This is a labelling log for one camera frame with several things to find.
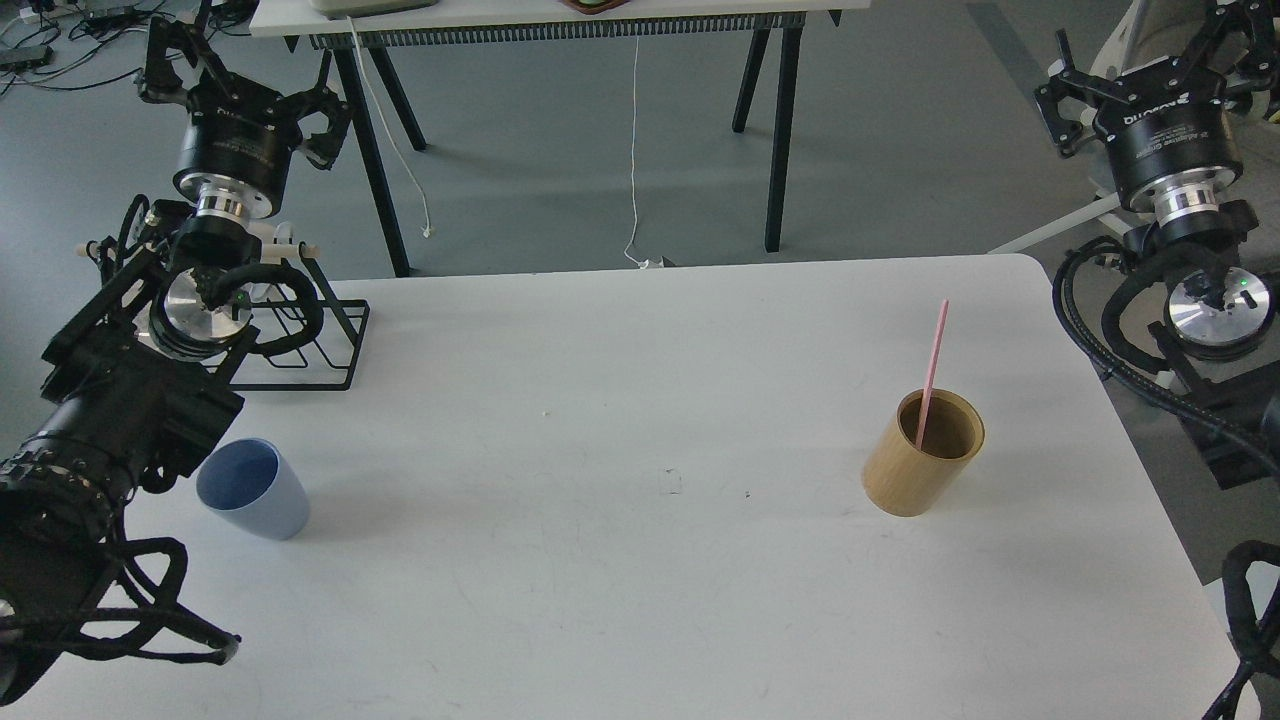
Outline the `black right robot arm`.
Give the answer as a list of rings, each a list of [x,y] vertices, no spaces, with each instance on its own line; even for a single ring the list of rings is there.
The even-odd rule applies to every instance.
[[[1277,274],[1240,265],[1257,224],[1225,193],[1244,172],[1229,114],[1277,114],[1271,1],[1206,1],[1187,46],[1138,67],[1060,65],[1033,97],[1061,158],[1101,142],[1116,205],[1146,222],[1073,250],[1052,281],[1055,314],[1106,379],[1174,415],[1222,488],[1277,479],[1277,364],[1224,382],[1225,363],[1277,328]]]

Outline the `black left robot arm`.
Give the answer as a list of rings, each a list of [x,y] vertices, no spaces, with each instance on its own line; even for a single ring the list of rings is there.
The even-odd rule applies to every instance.
[[[134,197],[122,231],[90,251],[100,291],[51,338],[42,396],[54,413],[3,460],[3,703],[64,653],[227,664],[241,639],[179,601],[188,553],[132,539],[125,509],[189,477],[243,407],[251,355],[314,343],[346,322],[316,263],[270,263],[256,220],[282,209],[291,159],[333,167],[352,111],[320,69],[292,95],[225,68],[193,22],[155,17],[136,86],[188,126],[177,201]]]

